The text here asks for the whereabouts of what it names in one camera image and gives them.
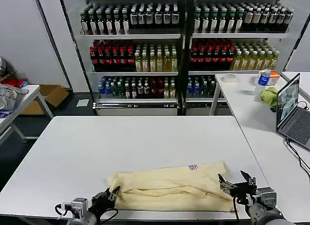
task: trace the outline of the shelf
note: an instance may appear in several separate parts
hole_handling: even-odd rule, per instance
[[[126,40],[126,39],[179,39],[178,33],[167,34],[121,34],[121,35],[82,35],[84,39],[92,40]]]
[[[253,74],[258,73],[257,71],[188,71],[189,76],[200,76],[200,75],[216,75],[216,74],[227,74],[227,73],[234,73],[234,74]]]
[[[193,33],[193,38],[287,38],[289,33]]]
[[[92,72],[100,76],[177,76],[178,72]]]

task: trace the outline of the black cable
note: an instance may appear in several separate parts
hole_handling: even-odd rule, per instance
[[[304,170],[306,172],[306,174],[309,177],[309,181],[310,181],[310,173],[309,171],[302,165],[302,163],[310,170],[309,165],[307,165],[307,163],[300,157],[299,153],[296,151],[296,149],[291,145],[291,140],[290,139],[285,139],[286,144],[290,147],[290,149],[297,155],[298,160],[299,160],[299,165],[301,167],[302,170]]]
[[[234,209],[234,213],[236,215],[237,218],[237,223],[239,222],[239,215],[238,215],[238,211],[237,211],[237,207],[236,207],[236,197],[233,197],[233,209]]]

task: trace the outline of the laptop screen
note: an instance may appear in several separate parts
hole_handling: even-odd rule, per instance
[[[297,106],[299,78],[297,74],[277,94],[277,129]]]

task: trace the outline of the laptop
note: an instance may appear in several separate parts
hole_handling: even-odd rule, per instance
[[[300,74],[277,93],[277,132],[310,150],[310,112],[298,107]]]

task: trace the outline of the table leg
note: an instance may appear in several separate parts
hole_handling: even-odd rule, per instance
[[[49,109],[47,103],[45,102],[44,98],[42,97],[41,93],[38,93],[37,95],[37,101],[41,105],[42,109],[45,111],[45,113],[52,119],[54,115],[52,114],[51,110]]]
[[[210,116],[214,115],[215,109],[217,108],[217,101],[218,101],[220,92],[221,92],[221,89],[217,83],[217,86],[215,87],[215,91],[214,91],[214,97],[213,97],[210,113],[209,113]]]

